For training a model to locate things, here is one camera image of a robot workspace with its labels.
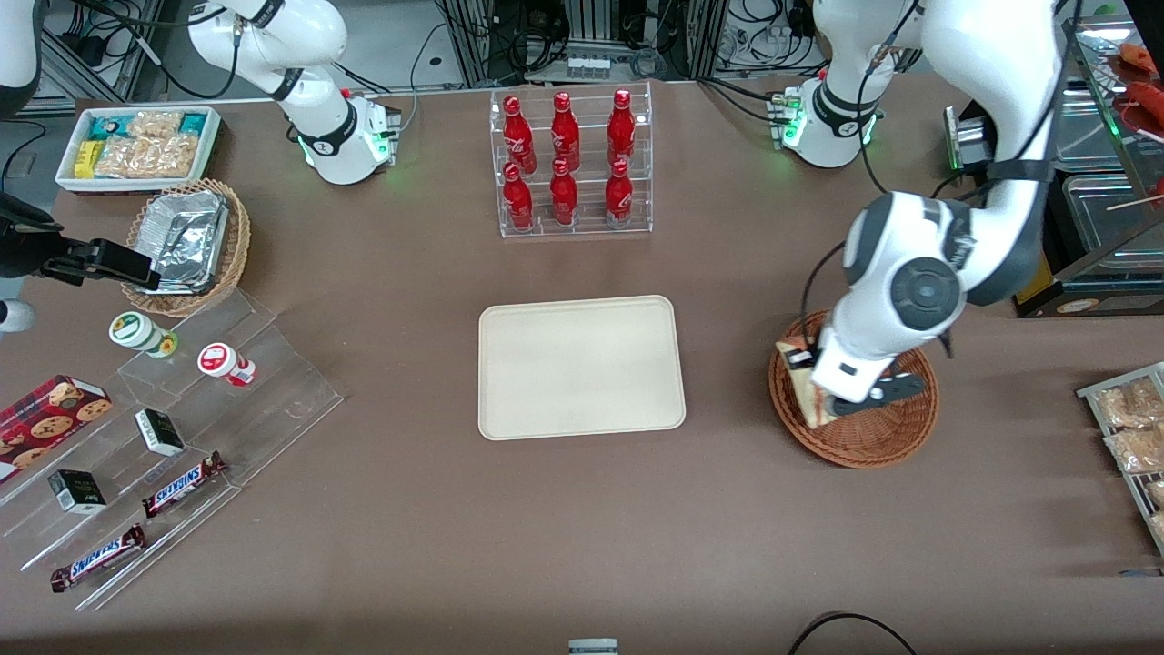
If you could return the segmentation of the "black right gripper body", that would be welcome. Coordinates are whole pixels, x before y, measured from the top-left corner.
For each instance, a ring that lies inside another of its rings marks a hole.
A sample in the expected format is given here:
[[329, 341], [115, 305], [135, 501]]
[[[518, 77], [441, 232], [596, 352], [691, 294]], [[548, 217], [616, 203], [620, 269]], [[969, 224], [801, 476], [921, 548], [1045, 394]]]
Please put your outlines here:
[[36, 275], [64, 254], [62, 227], [45, 211], [13, 195], [1, 195], [1, 277]]

